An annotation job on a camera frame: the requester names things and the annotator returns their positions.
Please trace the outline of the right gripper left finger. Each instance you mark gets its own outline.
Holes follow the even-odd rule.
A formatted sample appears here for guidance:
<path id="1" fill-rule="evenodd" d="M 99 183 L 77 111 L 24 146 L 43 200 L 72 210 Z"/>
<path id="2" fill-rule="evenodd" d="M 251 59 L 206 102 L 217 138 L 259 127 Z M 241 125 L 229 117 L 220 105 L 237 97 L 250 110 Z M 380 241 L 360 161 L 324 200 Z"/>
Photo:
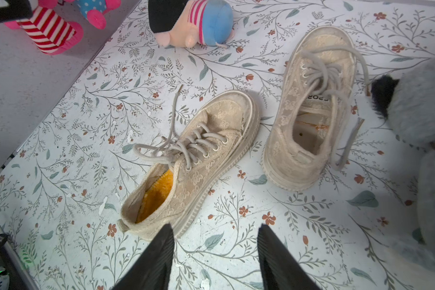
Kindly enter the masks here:
<path id="1" fill-rule="evenodd" d="M 166 290 L 174 258 L 172 226 L 164 225 L 113 290 Z"/>

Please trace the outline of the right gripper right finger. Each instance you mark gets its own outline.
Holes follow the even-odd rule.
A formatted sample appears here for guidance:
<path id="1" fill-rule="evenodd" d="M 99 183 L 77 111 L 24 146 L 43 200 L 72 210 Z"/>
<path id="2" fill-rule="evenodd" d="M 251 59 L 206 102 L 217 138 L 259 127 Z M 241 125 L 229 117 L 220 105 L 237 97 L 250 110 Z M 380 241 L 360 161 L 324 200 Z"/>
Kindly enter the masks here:
<path id="1" fill-rule="evenodd" d="M 257 250 L 265 290 L 320 290 L 266 224 L 259 228 Z"/>

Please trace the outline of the beige sneaker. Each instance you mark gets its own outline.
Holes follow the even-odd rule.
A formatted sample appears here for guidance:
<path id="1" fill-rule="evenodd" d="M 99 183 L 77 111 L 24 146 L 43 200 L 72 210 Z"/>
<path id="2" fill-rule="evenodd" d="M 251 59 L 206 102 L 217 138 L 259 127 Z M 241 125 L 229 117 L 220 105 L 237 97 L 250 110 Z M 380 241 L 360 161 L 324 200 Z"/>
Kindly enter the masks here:
<path id="1" fill-rule="evenodd" d="M 151 241 L 163 225 L 170 224 L 174 237 L 182 236 L 209 190 L 249 150 L 259 122 L 260 112 L 254 99 L 231 90 L 217 95 L 198 110 L 180 136 L 175 135 L 175 125 L 171 125 L 162 144 L 134 144 L 132 151 L 152 166 L 122 205 L 118 228 Z M 169 196 L 153 214 L 137 224 L 145 192 L 168 170 L 174 173 Z"/>
<path id="2" fill-rule="evenodd" d="M 344 168 L 363 124 L 359 118 L 337 155 L 357 66 L 370 94 L 366 61 L 344 30 L 317 27 L 300 41 L 286 66 L 279 110 L 262 155 L 263 171 L 272 183 L 299 192 L 313 186 L 326 165 Z"/>

